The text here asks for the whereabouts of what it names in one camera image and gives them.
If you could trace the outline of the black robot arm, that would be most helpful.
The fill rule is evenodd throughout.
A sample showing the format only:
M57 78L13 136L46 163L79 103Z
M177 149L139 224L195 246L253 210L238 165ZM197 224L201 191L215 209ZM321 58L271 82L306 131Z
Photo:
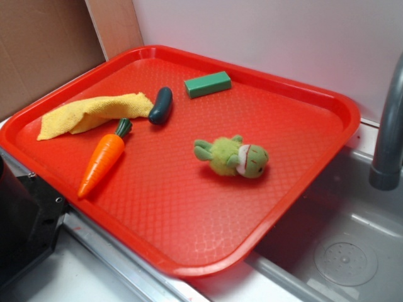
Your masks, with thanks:
M1 159L1 290L53 253L64 212L63 195Z

